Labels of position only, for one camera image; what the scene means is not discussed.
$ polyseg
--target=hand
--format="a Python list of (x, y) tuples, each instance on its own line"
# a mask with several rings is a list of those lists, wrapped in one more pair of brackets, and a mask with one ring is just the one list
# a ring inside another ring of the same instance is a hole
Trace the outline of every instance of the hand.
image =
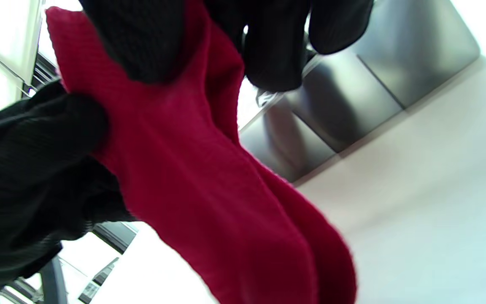
[[(320, 54), (357, 41), (367, 28), (374, 0), (205, 0), (211, 17), (243, 54), (246, 75), (269, 92), (301, 85), (306, 64), (304, 27)], [(243, 29), (248, 26), (247, 35)]]
[[(169, 79), (184, 30), (184, 0), (80, 0), (105, 49), (133, 80)], [(320, 54), (350, 46), (367, 28), (374, 0), (204, 0), (243, 54), (246, 75), (269, 92), (301, 85), (310, 43)], [(248, 33), (243, 29), (248, 25)]]
[(104, 110), (52, 83), (0, 111), (0, 289), (33, 275), (95, 223), (131, 220), (115, 177), (87, 155)]

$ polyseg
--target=black knit fabric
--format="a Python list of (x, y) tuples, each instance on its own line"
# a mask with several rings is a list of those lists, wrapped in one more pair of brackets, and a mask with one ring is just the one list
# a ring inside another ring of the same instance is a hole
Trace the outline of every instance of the black knit fabric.
[(80, 0), (107, 53), (130, 79), (170, 79), (183, 39), (184, 0)]
[(115, 177), (87, 156), (107, 128), (99, 105), (59, 83), (0, 111), (0, 289), (37, 272), (61, 240), (134, 220)]

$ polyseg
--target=sock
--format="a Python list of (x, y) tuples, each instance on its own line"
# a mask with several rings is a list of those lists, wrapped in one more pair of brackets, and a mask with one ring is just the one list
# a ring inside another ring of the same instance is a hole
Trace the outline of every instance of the sock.
[(220, 303), (353, 302), (338, 233), (239, 145), (243, 64), (201, 2), (187, 1), (184, 68), (165, 85), (129, 80), (83, 13), (46, 15), (66, 89), (91, 95), (110, 119), (96, 158), (118, 177), (128, 209)]

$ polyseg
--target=glove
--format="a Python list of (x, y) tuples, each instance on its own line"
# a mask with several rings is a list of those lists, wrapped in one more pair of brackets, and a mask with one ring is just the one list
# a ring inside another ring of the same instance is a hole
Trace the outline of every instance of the glove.
[(0, 289), (29, 277), (95, 223), (131, 221), (118, 184), (89, 154), (104, 110), (52, 83), (0, 111)]
[[(299, 88), (306, 64), (303, 43), (310, 11), (310, 43), (320, 54), (339, 52), (367, 28), (374, 0), (205, 0), (212, 19), (245, 60), (248, 80), (260, 89)], [(243, 29), (248, 25), (247, 35)]]
[[(170, 80), (178, 70), (184, 0), (80, 0), (107, 53), (130, 79)], [(301, 85), (309, 38), (320, 54), (357, 41), (367, 28), (374, 0), (204, 0), (212, 19), (243, 54), (246, 75), (268, 92)], [(248, 34), (243, 29), (248, 25)]]

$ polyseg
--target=finger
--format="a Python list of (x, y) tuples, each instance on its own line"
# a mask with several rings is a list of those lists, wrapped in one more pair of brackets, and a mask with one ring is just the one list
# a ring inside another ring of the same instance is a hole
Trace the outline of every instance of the finger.
[(252, 84), (270, 92), (301, 85), (308, 11), (308, 0), (271, 0), (249, 16), (243, 59)]
[(184, 34), (183, 0), (80, 0), (108, 55), (130, 79), (169, 79)]
[(243, 28), (247, 25), (243, 1), (205, 0), (211, 19), (233, 42), (238, 52), (243, 50)]
[(108, 129), (102, 107), (81, 95), (37, 106), (0, 141), (0, 183), (22, 189), (77, 163)]
[(85, 218), (93, 224), (137, 221), (125, 207), (120, 192), (104, 192), (89, 198), (83, 212)]
[(320, 54), (351, 46), (367, 29), (374, 0), (313, 0), (309, 38)]

